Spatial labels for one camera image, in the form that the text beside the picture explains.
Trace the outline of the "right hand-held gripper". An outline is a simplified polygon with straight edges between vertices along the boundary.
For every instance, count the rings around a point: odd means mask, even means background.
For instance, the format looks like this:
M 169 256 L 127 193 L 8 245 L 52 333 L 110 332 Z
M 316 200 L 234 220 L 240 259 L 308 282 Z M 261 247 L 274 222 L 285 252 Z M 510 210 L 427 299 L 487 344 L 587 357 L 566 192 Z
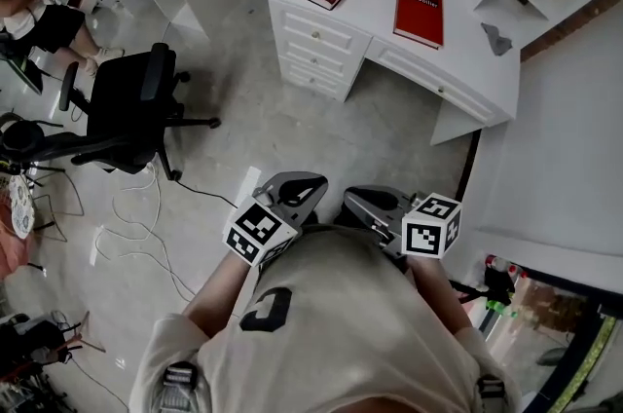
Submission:
M 343 205 L 396 259 L 441 259 L 460 233 L 461 203 L 437 193 L 419 199 L 391 187 L 354 186 L 344 193 Z

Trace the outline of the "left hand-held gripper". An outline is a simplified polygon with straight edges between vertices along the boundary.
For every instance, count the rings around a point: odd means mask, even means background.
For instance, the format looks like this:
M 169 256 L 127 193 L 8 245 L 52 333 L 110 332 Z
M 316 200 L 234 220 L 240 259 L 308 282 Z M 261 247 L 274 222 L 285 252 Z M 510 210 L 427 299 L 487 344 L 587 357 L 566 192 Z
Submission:
M 261 266 L 302 235 L 304 223 L 328 189 L 325 176 L 308 171 L 280 172 L 238 206 L 224 244 L 249 266 Z

